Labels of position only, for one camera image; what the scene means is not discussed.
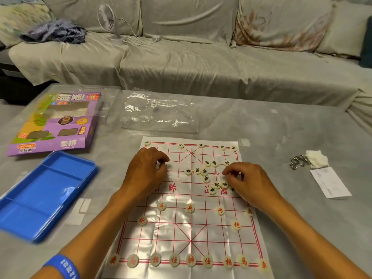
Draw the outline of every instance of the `person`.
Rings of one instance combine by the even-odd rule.
[[[168,161],[168,156],[154,147],[140,149],[128,166],[121,188],[96,218],[61,249],[57,257],[66,258],[66,263],[72,262],[81,279],[95,278],[130,211],[164,180],[167,173],[165,163]],[[242,181],[237,179],[238,173],[241,173]],[[233,163],[222,174],[244,200],[267,214],[284,231],[316,278],[371,279],[299,215],[259,165]],[[69,278],[73,278],[73,268]],[[65,277],[57,267],[47,264],[31,279]]]

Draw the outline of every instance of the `blue plastic box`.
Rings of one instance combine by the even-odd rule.
[[[0,229],[42,242],[97,172],[93,161],[52,152],[0,199]]]

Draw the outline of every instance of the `table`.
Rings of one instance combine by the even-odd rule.
[[[48,92],[55,93],[53,90],[52,87]],[[123,100],[130,93],[123,91],[123,96],[115,100],[108,119],[97,128],[90,151],[73,152],[94,160],[100,168],[81,195],[92,199],[81,225],[66,224],[67,212],[39,245],[0,231],[0,278],[29,278],[79,233],[120,187],[144,135],[238,141],[243,160],[260,164],[279,192],[310,225],[372,275],[372,137],[346,113],[336,107],[161,94],[164,99],[198,103],[200,131],[199,134],[149,133],[120,127],[118,118]],[[2,128],[0,195],[47,156],[6,157],[7,143],[17,134],[38,98]],[[353,196],[348,200],[326,199],[309,167],[293,171],[288,165],[290,160],[306,150],[321,150],[328,156],[330,165]],[[274,276],[312,278],[281,230],[263,213],[257,215]]]

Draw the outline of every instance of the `chinese chess box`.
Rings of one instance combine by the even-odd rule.
[[[8,145],[7,156],[91,145],[100,92],[47,94]]]

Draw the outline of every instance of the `white fan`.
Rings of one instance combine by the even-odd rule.
[[[116,35],[110,37],[112,45],[123,45],[124,36],[121,36],[118,28],[118,18],[108,4],[102,4],[98,8],[97,17],[100,26],[107,32],[114,30]]]

